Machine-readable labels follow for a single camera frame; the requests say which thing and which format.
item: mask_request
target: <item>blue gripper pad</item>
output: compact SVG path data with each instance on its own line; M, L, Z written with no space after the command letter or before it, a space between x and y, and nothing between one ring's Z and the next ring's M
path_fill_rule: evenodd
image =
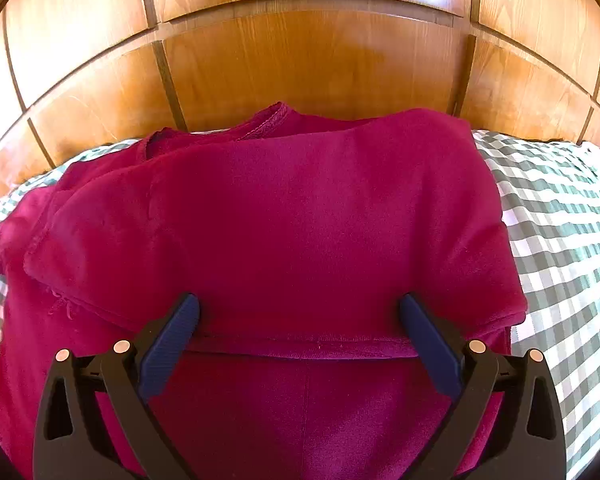
M439 393L456 400L462 392L463 360L445 340L442 327L407 294L400 300L400 322Z
M162 393L199 320L198 298L188 294L142 359L138 395L144 402Z

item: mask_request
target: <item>checkered bedsheet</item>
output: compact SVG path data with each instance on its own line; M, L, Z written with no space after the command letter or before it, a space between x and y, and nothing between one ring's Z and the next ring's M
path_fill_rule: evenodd
M512 329L513 353L539 348L546 356L572 480L600 448L600 172L587 150L574 144L528 142L480 130L474 139L497 182L528 300L525 322ZM30 179L0 200L0 221L28 190L56 183L73 162L133 142L89 150ZM0 276L0 339L6 292Z

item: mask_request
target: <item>folded garment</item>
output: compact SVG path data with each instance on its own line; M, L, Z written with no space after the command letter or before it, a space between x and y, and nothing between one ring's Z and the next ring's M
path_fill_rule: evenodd
M183 291L202 318L151 406L202 479L399 478L448 408L399 298L499 352L524 319L493 177L468 125L428 110L349 122L277 104L220 134L164 130L30 195L0 225L0 443L29 477L54 353L110 348Z

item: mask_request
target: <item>red garment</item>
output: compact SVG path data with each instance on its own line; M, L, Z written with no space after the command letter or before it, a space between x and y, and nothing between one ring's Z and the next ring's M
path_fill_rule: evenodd
M501 216L468 125L428 110L349 123L275 105L75 164L0 225L0 443L30 477L54 353L102 352L191 291L200 325L151 406L202 480L399 478L448 400L408 358L397 301L416 292L509 351L525 300Z

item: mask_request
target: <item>bed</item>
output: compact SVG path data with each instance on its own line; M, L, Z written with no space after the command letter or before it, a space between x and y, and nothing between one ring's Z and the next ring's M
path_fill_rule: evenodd
M600 0L0 2L0 220L76 160L164 126L227 128L277 100L341 119L427 107L469 121L530 305L514 353L547 355L568 478L592 460ZM0 278L0 327L6 293Z

